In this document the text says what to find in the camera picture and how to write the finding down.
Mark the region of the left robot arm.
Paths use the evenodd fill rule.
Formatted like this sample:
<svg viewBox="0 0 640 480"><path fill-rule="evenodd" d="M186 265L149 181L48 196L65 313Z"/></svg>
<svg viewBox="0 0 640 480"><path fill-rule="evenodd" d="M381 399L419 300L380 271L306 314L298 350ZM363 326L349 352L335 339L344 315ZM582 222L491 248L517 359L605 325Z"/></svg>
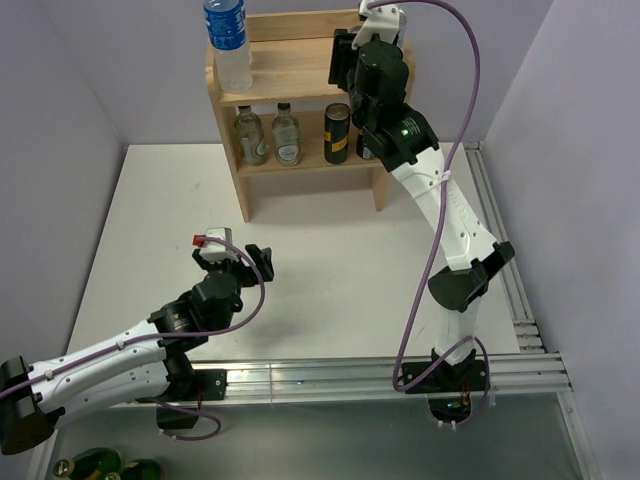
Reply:
<svg viewBox="0 0 640 480"><path fill-rule="evenodd" d="M168 405L193 391L186 354L210 337L237 330L241 292L273 281L272 251L197 235L193 259L202 281L124 332L73 354L1 365L1 452L26 452L74 416L143 401Z"/></svg>

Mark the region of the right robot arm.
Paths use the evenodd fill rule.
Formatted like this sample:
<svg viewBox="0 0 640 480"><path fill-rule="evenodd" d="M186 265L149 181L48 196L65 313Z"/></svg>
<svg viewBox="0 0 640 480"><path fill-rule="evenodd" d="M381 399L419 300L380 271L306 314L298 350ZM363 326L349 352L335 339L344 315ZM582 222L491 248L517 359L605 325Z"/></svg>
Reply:
<svg viewBox="0 0 640 480"><path fill-rule="evenodd" d="M328 82L348 93L365 145L415 201L434 230L433 252L446 261L437 273L425 272L422 285L441 309L430 368L435 383L452 390L475 361L481 298L515 251L475 214L426 117L406 101L408 80L409 67L394 43L374 34L358 44L354 33L335 30Z"/></svg>

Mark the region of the clear glass bottle green cap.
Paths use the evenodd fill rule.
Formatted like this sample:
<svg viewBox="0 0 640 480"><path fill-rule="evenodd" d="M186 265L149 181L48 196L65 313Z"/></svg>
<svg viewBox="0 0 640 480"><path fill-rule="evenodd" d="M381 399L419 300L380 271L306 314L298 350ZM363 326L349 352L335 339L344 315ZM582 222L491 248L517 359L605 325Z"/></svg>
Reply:
<svg viewBox="0 0 640 480"><path fill-rule="evenodd" d="M234 128L242 160L249 166L263 165L267 160L268 148L260 117L250 106L239 106Z"/></svg>

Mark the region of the Red Bull can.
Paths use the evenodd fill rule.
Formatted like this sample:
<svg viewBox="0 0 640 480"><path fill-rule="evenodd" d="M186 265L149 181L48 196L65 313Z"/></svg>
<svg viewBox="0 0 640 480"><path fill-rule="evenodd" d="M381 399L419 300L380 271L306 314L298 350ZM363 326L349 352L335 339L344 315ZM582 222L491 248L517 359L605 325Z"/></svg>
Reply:
<svg viewBox="0 0 640 480"><path fill-rule="evenodd" d="M407 14L404 10L399 9L398 13L399 13L399 30L397 33L395 45L399 48L402 48L404 45L408 19L407 19Z"/></svg>

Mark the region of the black can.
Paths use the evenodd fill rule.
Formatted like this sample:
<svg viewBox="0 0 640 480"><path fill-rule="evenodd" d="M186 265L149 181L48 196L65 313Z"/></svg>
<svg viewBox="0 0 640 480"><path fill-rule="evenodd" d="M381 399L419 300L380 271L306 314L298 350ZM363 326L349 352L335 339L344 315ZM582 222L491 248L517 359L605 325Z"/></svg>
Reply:
<svg viewBox="0 0 640 480"><path fill-rule="evenodd" d="M361 128L357 130L356 153L361 159L367 161L377 159L375 151L372 149L375 143L376 140L373 134Z"/></svg>
<svg viewBox="0 0 640 480"><path fill-rule="evenodd" d="M345 103L332 103L324 115L324 158L338 165L348 156L350 108Z"/></svg>

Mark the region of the clear glass bottle front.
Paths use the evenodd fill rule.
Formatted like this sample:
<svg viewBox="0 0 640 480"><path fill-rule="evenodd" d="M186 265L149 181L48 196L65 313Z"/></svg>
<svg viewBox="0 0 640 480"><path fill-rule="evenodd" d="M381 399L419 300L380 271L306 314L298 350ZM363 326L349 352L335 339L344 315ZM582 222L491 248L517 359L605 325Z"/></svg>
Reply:
<svg viewBox="0 0 640 480"><path fill-rule="evenodd" d="M298 119L291 113L291 104L277 104L278 113L272 121L276 161L285 167L297 165L301 159L301 138Z"/></svg>

